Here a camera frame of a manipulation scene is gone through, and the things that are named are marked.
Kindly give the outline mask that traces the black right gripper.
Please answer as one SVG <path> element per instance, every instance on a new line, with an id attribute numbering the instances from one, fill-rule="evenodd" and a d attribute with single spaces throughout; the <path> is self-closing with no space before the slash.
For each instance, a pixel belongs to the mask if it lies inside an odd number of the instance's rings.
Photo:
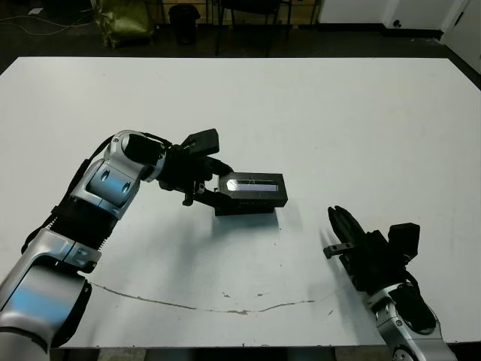
<path id="1" fill-rule="evenodd" d="M 357 219 L 340 206 L 328 208 L 339 244 L 323 249 L 327 259 L 338 257 L 359 292 L 377 293 L 407 281 L 406 270 L 379 231 L 365 232 Z"/>

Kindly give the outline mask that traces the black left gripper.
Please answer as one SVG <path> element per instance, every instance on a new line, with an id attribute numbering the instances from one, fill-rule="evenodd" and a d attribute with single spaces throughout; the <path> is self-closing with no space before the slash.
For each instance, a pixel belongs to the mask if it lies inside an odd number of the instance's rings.
<path id="1" fill-rule="evenodd" d="M 183 205 L 190 206 L 194 200 L 208 205 L 215 210 L 226 209 L 230 205 L 230 197 L 207 188 L 203 192 L 195 192 L 198 185 L 211 181 L 213 176 L 226 176 L 234 170 L 230 165 L 210 156 L 195 157 L 180 145 L 172 145 L 165 154 L 163 168 L 157 177 L 163 190 L 176 190 L 184 194 Z"/>

